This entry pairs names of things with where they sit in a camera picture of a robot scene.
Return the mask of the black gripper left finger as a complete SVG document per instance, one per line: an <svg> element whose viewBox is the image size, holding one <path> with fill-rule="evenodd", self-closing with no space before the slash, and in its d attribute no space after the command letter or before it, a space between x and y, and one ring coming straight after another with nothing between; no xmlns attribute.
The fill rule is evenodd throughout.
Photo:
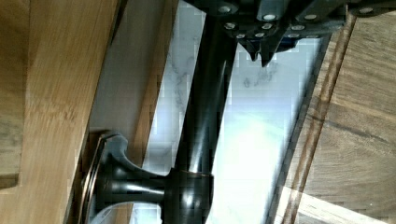
<svg viewBox="0 0 396 224"><path fill-rule="evenodd" d="M184 0L215 17L223 30L247 51L252 61L271 61L278 52L291 49L284 22L290 0Z"/></svg>

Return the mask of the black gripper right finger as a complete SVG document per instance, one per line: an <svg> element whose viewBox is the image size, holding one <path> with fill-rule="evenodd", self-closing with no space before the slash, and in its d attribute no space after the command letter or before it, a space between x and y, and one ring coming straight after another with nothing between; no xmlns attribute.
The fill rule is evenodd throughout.
<svg viewBox="0 0 396 224"><path fill-rule="evenodd" d="M395 10L395 0L260 0L260 21L274 21L274 32L260 43L262 66L278 51L282 39L321 36L340 29L347 13L370 18Z"/></svg>

